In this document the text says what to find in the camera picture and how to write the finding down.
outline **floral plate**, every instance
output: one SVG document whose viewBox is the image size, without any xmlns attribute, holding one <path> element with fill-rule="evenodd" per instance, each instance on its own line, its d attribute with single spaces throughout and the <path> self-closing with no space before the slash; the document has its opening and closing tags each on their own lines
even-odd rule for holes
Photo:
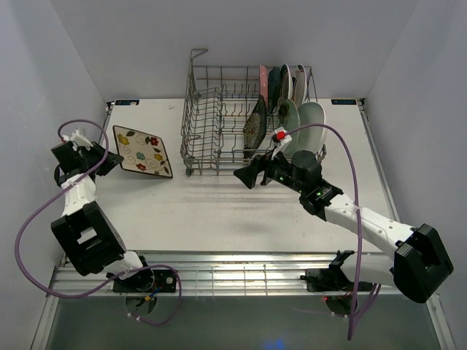
<svg viewBox="0 0 467 350">
<path fill-rule="evenodd" d="M 172 168 L 162 139 L 141 131 L 114 125 L 117 152 L 124 157 L 123 170 L 172 178 Z"/>
</svg>

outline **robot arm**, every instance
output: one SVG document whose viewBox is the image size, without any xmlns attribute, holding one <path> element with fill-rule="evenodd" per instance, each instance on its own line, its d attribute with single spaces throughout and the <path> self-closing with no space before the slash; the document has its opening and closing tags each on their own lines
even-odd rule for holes
<svg viewBox="0 0 467 350">
<path fill-rule="evenodd" d="M 289 163 L 280 152 L 287 137 L 282 141 L 273 137 L 278 146 L 274 151 L 257 155 L 233 174 L 252 189 L 258 174 L 264 172 L 260 185 L 279 182 L 300 194 L 301 205 L 311 215 L 357 233 L 357 206 L 342 190 L 324 180 L 322 167 L 312 152 L 297 151 Z M 424 303 L 453 271 L 438 232 L 426 224 L 415 228 L 370 209 L 359 209 L 363 239 L 387 255 L 364 255 L 360 280 L 395 286 L 409 299 Z M 338 252 L 327 277 L 332 276 L 335 286 L 348 285 L 355 275 L 355 261 L 354 252 Z"/>
<path fill-rule="evenodd" d="M 76 181 L 104 156 L 104 148 L 89 142 L 80 129 L 64 142 L 52 148 L 58 160 L 55 180 L 61 188 L 74 185 L 65 194 L 65 208 L 61 217 L 51 224 L 53 234 L 78 273 L 107 272 L 111 277 L 122 271 L 143 267 L 146 262 L 136 252 L 128 252 L 120 235 L 96 202 L 96 175 L 107 175 L 123 157 L 109 152 L 105 162 L 95 172 Z M 117 283 L 139 291 L 153 286 L 151 270 L 125 273 Z"/>
</svg>

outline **dish rack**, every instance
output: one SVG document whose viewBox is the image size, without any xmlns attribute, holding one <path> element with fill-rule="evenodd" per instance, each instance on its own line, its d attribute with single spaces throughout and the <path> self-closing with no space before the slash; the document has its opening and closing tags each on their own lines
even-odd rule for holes
<svg viewBox="0 0 467 350">
<path fill-rule="evenodd" d="M 243 127 L 260 95 L 260 67 L 194 64 L 194 60 L 206 52 L 207 49 L 193 49 L 190 54 L 180 147 L 188 176 L 232 174 L 256 155 L 273 150 L 274 142 L 269 134 L 279 127 L 279 118 L 274 109 L 267 115 L 263 143 L 252 158 L 244 157 Z M 266 68 L 269 72 L 274 67 Z M 304 68 L 307 70 L 306 100 L 310 101 L 311 90 L 317 102 L 312 69 L 310 66 Z M 321 161 L 325 154 L 323 145 L 317 159 Z"/>
</svg>

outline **plate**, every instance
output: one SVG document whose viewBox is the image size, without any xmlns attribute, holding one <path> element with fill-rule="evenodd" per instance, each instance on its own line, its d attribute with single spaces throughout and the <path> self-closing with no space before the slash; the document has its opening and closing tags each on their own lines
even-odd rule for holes
<svg viewBox="0 0 467 350">
<path fill-rule="evenodd" d="M 326 124 L 326 113 L 323 106 L 317 102 L 306 102 L 298 108 L 300 121 L 302 125 L 320 123 Z M 300 130 L 298 137 L 299 149 L 306 149 L 313 153 L 317 153 L 323 147 L 328 129 L 324 128 L 306 128 Z"/>
<path fill-rule="evenodd" d="M 306 98 L 306 71 L 305 67 L 299 64 L 293 75 L 296 78 L 296 83 L 293 88 L 292 100 L 297 107 L 300 107 Z"/>
<path fill-rule="evenodd" d="M 279 67 L 274 67 L 268 76 L 268 113 L 272 113 L 277 107 L 279 97 L 280 97 L 280 69 Z"/>
<path fill-rule="evenodd" d="M 283 65 L 280 69 L 280 98 L 278 107 L 282 105 L 282 102 L 286 99 L 291 99 L 293 94 L 293 82 L 290 68 L 287 64 Z"/>
<path fill-rule="evenodd" d="M 284 100 L 284 102 L 281 105 L 280 111 L 283 111 L 284 115 L 279 116 L 279 122 L 280 125 L 283 126 L 286 131 L 292 131 L 300 127 L 300 116 L 298 115 L 297 106 L 292 100 Z M 290 135 L 292 137 L 292 141 L 289 143 L 289 145 L 284 151 L 285 157 L 292 157 L 293 153 L 299 150 L 298 139 L 300 137 L 300 133 L 300 131 L 297 131 L 296 133 Z"/>
<path fill-rule="evenodd" d="M 259 148 L 266 136 L 266 102 L 260 96 L 251 115 L 243 127 L 244 134 L 244 158 L 251 158 L 255 150 Z"/>
<path fill-rule="evenodd" d="M 172 168 L 162 139 L 142 131 L 114 125 L 117 152 L 124 159 L 120 167 L 125 171 L 172 178 Z"/>
<path fill-rule="evenodd" d="M 260 66 L 260 95 L 264 97 L 264 103 L 268 105 L 268 70 Z"/>
</svg>

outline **white plate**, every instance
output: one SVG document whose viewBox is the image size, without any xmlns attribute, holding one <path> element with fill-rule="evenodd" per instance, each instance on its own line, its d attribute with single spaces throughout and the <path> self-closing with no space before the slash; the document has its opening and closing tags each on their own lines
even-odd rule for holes
<svg viewBox="0 0 467 350">
<path fill-rule="evenodd" d="M 298 108 L 302 125 L 320 123 L 326 124 L 326 113 L 323 106 L 317 102 L 306 102 Z M 298 148 L 317 153 L 323 147 L 328 129 L 312 127 L 300 130 Z"/>
<path fill-rule="evenodd" d="M 297 79 L 295 88 L 293 89 L 292 100 L 297 107 L 300 107 L 306 98 L 306 70 L 299 64 L 295 70 L 294 77 Z"/>
</svg>

